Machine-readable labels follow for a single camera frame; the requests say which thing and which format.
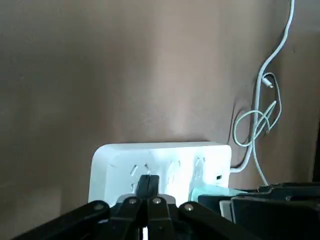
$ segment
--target charging cable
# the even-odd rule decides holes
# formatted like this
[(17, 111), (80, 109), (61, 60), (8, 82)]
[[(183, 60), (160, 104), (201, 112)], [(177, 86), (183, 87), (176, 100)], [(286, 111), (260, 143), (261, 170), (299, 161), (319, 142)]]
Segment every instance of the charging cable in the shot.
[[(263, 183), (265, 185), (268, 185), (268, 181), (267, 181), (264, 173), (262, 172), (261, 167), (260, 167), (259, 162), (258, 162), (257, 153), (256, 153), (256, 139), (261, 134), (261, 132), (263, 131), (265, 126), (267, 127), (266, 133), (268, 134), (270, 132), (270, 130), (277, 123), (277, 121), (278, 121), (278, 119), (279, 119), (279, 117), (281, 115), (281, 112), (282, 112), (280, 89), (279, 89), (279, 85), (278, 85), (276, 76), (272, 72), (265, 73), (265, 70), (266, 70), (267, 66), (269, 65), (269, 63), (280, 52), (280, 50), (283, 48), (283, 46), (285, 45), (285, 43), (287, 41), (289, 28), (290, 28), (292, 19), (294, 17), (294, 11), (295, 11), (295, 0), (291, 0), (290, 14), (289, 14), (289, 18), (288, 18), (287, 24), (286, 24), (285, 29), (284, 29), (283, 38), (282, 38), (280, 44), (278, 45), (278, 47), (265, 60), (265, 62), (263, 63), (262, 67), (260, 68), (260, 71), (259, 71), (259, 74), (258, 74), (258, 77), (257, 77), (257, 80), (256, 80), (256, 88), (255, 88), (255, 98), (254, 98), (253, 110), (248, 111), (248, 112), (244, 113), (243, 115), (241, 115), (234, 122), (234, 127), (233, 127), (233, 138), (234, 138), (235, 143), (237, 145), (241, 146), (241, 147), (247, 148), (247, 151), (246, 151), (246, 154), (245, 154), (243, 162), (238, 167), (231, 167), (230, 172), (231, 173), (240, 173), (242, 170), (244, 170), (246, 168), (248, 162), (249, 162), (249, 159), (250, 159), (250, 156), (251, 156), (251, 153), (252, 153), (256, 168), (257, 168), (257, 170), (258, 170), (258, 172), (259, 172), (259, 174), (260, 174), (260, 176), (261, 176), (261, 178), (263, 180)], [(276, 118), (275, 118), (275, 120), (273, 121), (272, 124), (270, 124), (270, 116), (271, 116), (273, 110), (275, 109), (275, 107), (277, 105), (277, 101), (276, 100), (273, 101), (265, 112), (261, 112), (259, 110), (261, 83), (266, 85), (268, 88), (273, 88), (274, 87), (272, 85), (271, 81), (268, 78), (270, 78), (270, 79), (272, 79), (274, 81), (275, 88), (276, 88), (276, 93), (277, 93), (278, 105), (279, 105), (279, 112), (278, 112), (278, 114), (277, 114), (277, 116), (276, 116)], [(246, 117), (248, 115), (251, 115), (251, 114), (254, 114), (254, 115), (253, 115), (252, 131), (251, 131), (251, 134), (249, 136), (249, 142), (248, 143), (240, 143), (238, 141), (237, 134), (236, 134), (238, 123), (244, 117)]]

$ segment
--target white power strip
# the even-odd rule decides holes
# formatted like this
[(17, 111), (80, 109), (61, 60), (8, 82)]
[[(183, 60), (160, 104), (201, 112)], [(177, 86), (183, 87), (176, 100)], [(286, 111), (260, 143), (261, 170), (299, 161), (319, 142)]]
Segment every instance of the white power strip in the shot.
[[(256, 80), (256, 88), (255, 88), (255, 98), (254, 98), (254, 107), (253, 110), (246, 112), (245, 114), (243, 114), (242, 116), (240, 116), (235, 122), (234, 122), (234, 127), (233, 127), (233, 138), (236, 144), (238, 144), (241, 147), (248, 147), (247, 151), (246, 151), (246, 155), (245, 158), (243, 160), (243, 162), (241, 163), (241, 165), (239, 167), (231, 167), (230, 172), (231, 173), (240, 173), (242, 170), (245, 169), (245, 167), (247, 166), (251, 153), (253, 154), (253, 159), (255, 161), (255, 165), (258, 169), (258, 172), (263, 180), (263, 183), (265, 185), (268, 185), (268, 181), (265, 177), (265, 175), (263, 174), (259, 162), (258, 162), (258, 158), (257, 158), (257, 153), (256, 153), (256, 139), (258, 138), (258, 136), (261, 134), (261, 132), (263, 131), (264, 127), (267, 126), (267, 131), (266, 133), (268, 134), (270, 132), (270, 130), (275, 126), (275, 124), (277, 123), (281, 112), (282, 112), (282, 103), (281, 103), (281, 96), (280, 96), (280, 90), (279, 90), (279, 86), (277, 83), (277, 79), (276, 76), (272, 73), (272, 72), (266, 72), (266, 68), (269, 65), (269, 63), (276, 57), (276, 55), (280, 52), (280, 50), (283, 48), (283, 46), (285, 45), (287, 38), (288, 38), (288, 32), (290, 29), (290, 25), (292, 22), (292, 19), (294, 17), (294, 11), (295, 11), (295, 0), (291, 0), (291, 6), (290, 6), (290, 14), (289, 14), (289, 18), (287, 21), (287, 24), (285, 26), (284, 29), (284, 33), (283, 33), (283, 38), (280, 42), (280, 44), (278, 45), (278, 47), (274, 50), (274, 52), (265, 60), (265, 62), (263, 63), (262, 67), (260, 68), (257, 80)], [(260, 93), (261, 93), (261, 83), (265, 84), (267, 87), (269, 88), (273, 88), (272, 83), (267, 79), (267, 78), (271, 78), (274, 81), (275, 84), (275, 88), (277, 91), (277, 98), (278, 98), (278, 104), (279, 104), (279, 110), (278, 110), (278, 114), (275, 118), (275, 120), (273, 121), (272, 124), (270, 124), (270, 116), (273, 112), (273, 110), (275, 109), (275, 106), (277, 104), (277, 101), (273, 101), (270, 106), (267, 108), (267, 110), (265, 112), (261, 112), (259, 110), (259, 104), (260, 104)], [(251, 135), (249, 136), (250, 141), (248, 143), (242, 144), (238, 141), (237, 139), (237, 126), (239, 121), (241, 121), (244, 117), (250, 115), (250, 114), (254, 114), (253, 116), (253, 123), (252, 123), (252, 131), (251, 131)]]
[(173, 196), (179, 206), (194, 188), (227, 188), (230, 165), (230, 146), (216, 142), (104, 145), (92, 159), (88, 201), (113, 206), (120, 196), (134, 194), (140, 176), (148, 174), (159, 176), (159, 193)]

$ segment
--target black device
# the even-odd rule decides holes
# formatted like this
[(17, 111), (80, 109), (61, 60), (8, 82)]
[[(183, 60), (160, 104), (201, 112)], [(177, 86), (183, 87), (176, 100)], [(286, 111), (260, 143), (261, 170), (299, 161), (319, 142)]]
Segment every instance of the black device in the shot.
[[(159, 176), (142, 175), (135, 194), (109, 207), (93, 201), (32, 229), (15, 240), (261, 240), (318, 239), (320, 186), (284, 183), (233, 197), (199, 196), (176, 206), (158, 193)], [(229, 201), (231, 220), (221, 216)]]

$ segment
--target teal object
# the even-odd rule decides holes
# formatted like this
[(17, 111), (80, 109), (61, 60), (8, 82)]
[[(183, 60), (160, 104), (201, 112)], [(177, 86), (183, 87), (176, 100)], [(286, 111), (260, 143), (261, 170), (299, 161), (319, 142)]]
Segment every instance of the teal object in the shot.
[(246, 193), (246, 191), (222, 187), (218, 185), (204, 185), (201, 187), (195, 187), (193, 189), (193, 191), (191, 192), (190, 201), (198, 202), (198, 197), (200, 195), (233, 197), (238, 194)]

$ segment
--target brown wall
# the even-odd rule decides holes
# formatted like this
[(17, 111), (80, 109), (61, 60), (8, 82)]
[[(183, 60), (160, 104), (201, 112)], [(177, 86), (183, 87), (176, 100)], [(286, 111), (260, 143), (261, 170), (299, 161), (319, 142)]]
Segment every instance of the brown wall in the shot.
[[(217, 141), (250, 109), (285, 0), (0, 2), (0, 238), (84, 204), (107, 143)], [(283, 115), (260, 141), (271, 183), (310, 179), (320, 106), (320, 1), (298, 0), (270, 67)], [(266, 91), (266, 106), (274, 94)], [(240, 125), (246, 138), (248, 121)], [(254, 164), (230, 185), (261, 183)]]

